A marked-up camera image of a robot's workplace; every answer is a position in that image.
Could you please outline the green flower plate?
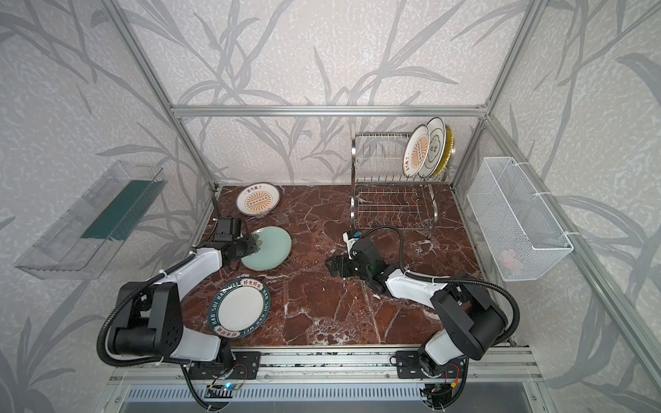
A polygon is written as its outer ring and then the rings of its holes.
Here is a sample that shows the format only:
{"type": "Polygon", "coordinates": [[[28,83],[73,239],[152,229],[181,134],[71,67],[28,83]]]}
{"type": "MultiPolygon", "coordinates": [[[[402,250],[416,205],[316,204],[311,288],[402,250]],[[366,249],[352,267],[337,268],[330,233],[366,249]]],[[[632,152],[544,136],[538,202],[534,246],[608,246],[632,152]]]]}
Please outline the green flower plate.
{"type": "Polygon", "coordinates": [[[266,271],[283,264],[292,249],[292,239],[287,231],[276,226],[255,230],[251,237],[256,240],[258,250],[243,257],[241,263],[255,271],[266,271]]]}

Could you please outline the small orange sunburst plate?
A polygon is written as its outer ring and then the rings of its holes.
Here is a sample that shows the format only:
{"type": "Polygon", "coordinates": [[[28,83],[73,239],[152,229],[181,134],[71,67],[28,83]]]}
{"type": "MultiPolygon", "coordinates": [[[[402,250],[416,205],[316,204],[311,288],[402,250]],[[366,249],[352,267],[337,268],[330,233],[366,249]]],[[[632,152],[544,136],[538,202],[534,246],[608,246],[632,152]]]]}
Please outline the small orange sunburst plate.
{"type": "Polygon", "coordinates": [[[403,155],[403,173],[414,177],[424,165],[430,146],[429,129],[419,125],[411,134],[403,155]]]}

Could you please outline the white plate green rim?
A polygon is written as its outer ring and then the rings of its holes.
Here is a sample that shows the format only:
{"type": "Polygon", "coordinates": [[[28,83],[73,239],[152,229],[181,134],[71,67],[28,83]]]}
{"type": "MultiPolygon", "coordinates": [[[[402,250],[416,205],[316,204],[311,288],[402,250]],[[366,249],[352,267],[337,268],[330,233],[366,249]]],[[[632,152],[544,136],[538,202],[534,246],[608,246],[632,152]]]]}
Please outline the white plate green rim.
{"type": "Polygon", "coordinates": [[[441,118],[435,117],[427,123],[427,127],[429,129],[430,144],[423,166],[418,172],[421,178],[428,178],[433,175],[441,163],[446,146],[445,122],[441,118]]]}

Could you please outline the yellow woven bamboo plate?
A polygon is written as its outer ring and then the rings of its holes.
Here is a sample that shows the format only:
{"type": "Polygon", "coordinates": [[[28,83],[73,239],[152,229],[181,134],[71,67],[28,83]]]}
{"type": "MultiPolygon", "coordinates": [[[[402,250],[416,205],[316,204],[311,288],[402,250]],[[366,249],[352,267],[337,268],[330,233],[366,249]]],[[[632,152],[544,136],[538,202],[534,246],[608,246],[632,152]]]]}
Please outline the yellow woven bamboo plate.
{"type": "Polygon", "coordinates": [[[445,142],[440,162],[434,170],[432,177],[438,177],[448,166],[454,151],[454,133],[450,125],[445,125],[445,142]]]}

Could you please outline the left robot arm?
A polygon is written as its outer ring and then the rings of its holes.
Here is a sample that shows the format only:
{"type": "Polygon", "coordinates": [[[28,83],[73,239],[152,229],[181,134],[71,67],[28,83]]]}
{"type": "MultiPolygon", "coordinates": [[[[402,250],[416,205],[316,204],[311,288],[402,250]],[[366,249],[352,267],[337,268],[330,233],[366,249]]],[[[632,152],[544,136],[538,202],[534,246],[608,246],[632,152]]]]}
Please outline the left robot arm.
{"type": "Polygon", "coordinates": [[[122,286],[96,340],[100,360],[116,368],[230,361],[232,351],[220,337],[184,326],[181,301],[209,275],[258,252],[259,244],[242,232],[242,220],[219,218],[210,238],[182,261],[122,286]]]}

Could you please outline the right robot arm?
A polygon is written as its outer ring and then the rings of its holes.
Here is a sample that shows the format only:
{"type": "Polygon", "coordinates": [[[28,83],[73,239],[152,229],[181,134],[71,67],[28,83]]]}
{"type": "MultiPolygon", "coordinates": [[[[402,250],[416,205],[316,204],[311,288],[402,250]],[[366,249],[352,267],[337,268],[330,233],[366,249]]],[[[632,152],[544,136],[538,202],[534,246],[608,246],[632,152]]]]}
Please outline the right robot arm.
{"type": "Polygon", "coordinates": [[[499,285],[461,273],[433,277],[386,263],[366,237],[345,239],[347,252],[325,260],[334,277],[357,277],[378,294],[413,301],[436,311],[442,330],[424,342],[415,354],[399,351],[397,363],[407,368],[401,378],[438,378],[447,368],[468,370],[468,360],[479,361],[490,347],[506,341],[520,323],[514,297],[499,285]]]}

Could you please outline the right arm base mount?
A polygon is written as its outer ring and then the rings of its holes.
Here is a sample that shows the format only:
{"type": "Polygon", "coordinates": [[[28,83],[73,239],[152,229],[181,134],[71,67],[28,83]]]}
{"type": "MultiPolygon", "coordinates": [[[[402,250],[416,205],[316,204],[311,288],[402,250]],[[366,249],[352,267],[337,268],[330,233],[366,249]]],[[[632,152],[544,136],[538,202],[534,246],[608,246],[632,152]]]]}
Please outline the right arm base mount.
{"type": "Polygon", "coordinates": [[[466,367],[466,358],[451,359],[445,364],[437,364],[430,356],[423,356],[418,350],[399,350],[389,358],[396,368],[399,379],[459,380],[466,367]]]}

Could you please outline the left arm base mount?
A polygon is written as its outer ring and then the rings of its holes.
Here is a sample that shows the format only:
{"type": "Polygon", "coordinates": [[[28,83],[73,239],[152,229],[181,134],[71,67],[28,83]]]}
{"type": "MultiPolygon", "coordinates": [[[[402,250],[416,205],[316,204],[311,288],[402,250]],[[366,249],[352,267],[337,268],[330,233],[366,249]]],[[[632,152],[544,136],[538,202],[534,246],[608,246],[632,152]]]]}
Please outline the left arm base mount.
{"type": "Polygon", "coordinates": [[[239,351],[229,361],[195,362],[189,368],[191,380],[255,380],[258,376],[262,353],[239,351]]]}

